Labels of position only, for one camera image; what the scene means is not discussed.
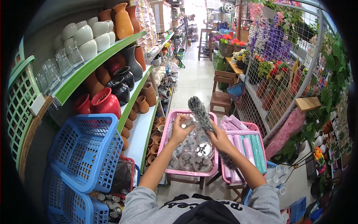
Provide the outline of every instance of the black vase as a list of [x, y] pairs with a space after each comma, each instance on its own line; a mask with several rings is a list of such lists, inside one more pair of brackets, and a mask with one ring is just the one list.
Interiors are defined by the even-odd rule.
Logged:
[[129, 87], [123, 81], [123, 76], [117, 76], [106, 85], [106, 87], [112, 89], [112, 94], [118, 98], [121, 106], [127, 104], [129, 101]]
[[134, 57], [134, 49], [135, 44], [131, 44], [122, 49], [120, 53], [123, 55], [126, 65], [130, 67], [129, 71], [133, 74], [134, 81], [137, 82], [143, 77], [143, 69]]
[[134, 88], [134, 76], [133, 74], [129, 71], [131, 67], [126, 66], [123, 68], [118, 69], [117, 71], [115, 71], [113, 73], [114, 77], [117, 76], [123, 76], [124, 77], [124, 83], [128, 85], [129, 90], [132, 91]]

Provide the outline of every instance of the wire grid rack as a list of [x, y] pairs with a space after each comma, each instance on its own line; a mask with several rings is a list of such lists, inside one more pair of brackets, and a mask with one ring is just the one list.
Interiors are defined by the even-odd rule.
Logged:
[[[319, 95], [324, 84], [322, 80], [326, 80], [320, 75], [324, 61], [318, 60], [322, 30], [327, 27], [321, 11], [315, 13], [296, 6], [276, 5], [291, 21], [286, 19], [287, 25], [283, 25], [276, 14], [273, 19], [261, 17], [250, 28], [251, 58], [246, 75], [241, 75], [241, 79], [246, 76], [247, 91], [235, 111], [242, 121], [258, 125], [265, 145], [286, 121], [294, 99]], [[282, 62], [286, 69], [277, 69], [276, 73], [274, 69], [270, 77], [259, 72], [261, 61], [271, 60]], [[307, 85], [312, 74], [320, 80], [319, 85]]]

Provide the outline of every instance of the blue plastic basket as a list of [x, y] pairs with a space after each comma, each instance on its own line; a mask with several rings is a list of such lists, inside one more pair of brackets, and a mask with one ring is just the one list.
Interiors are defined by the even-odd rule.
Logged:
[[48, 154], [51, 167], [78, 191], [109, 192], [123, 139], [114, 114], [80, 114], [66, 120]]
[[51, 167], [47, 167], [43, 182], [44, 207], [52, 224], [105, 224], [108, 206], [80, 193]]
[[290, 223], [296, 223], [305, 214], [306, 211], [306, 197], [294, 202], [290, 205]]

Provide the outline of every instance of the wooden chair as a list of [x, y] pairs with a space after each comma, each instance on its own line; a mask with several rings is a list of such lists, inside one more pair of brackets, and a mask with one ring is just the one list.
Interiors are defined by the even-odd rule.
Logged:
[[[216, 114], [229, 115], [229, 110], [231, 107], [231, 99], [226, 92], [216, 92], [216, 84], [217, 82], [223, 82], [232, 86], [235, 83], [236, 74], [224, 71], [215, 70], [214, 73], [214, 87], [213, 93], [211, 95], [210, 101], [210, 112]], [[220, 106], [225, 108], [225, 112], [214, 110], [214, 106]]]

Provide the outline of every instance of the green plastic basket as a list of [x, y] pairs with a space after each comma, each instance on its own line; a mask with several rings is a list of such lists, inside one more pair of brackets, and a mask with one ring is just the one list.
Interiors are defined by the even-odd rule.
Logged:
[[16, 162], [17, 169], [23, 142], [33, 118], [30, 107], [40, 95], [32, 71], [34, 59], [34, 56], [30, 56], [19, 66], [22, 68], [21, 72], [13, 74], [8, 88], [6, 119], [11, 155]]

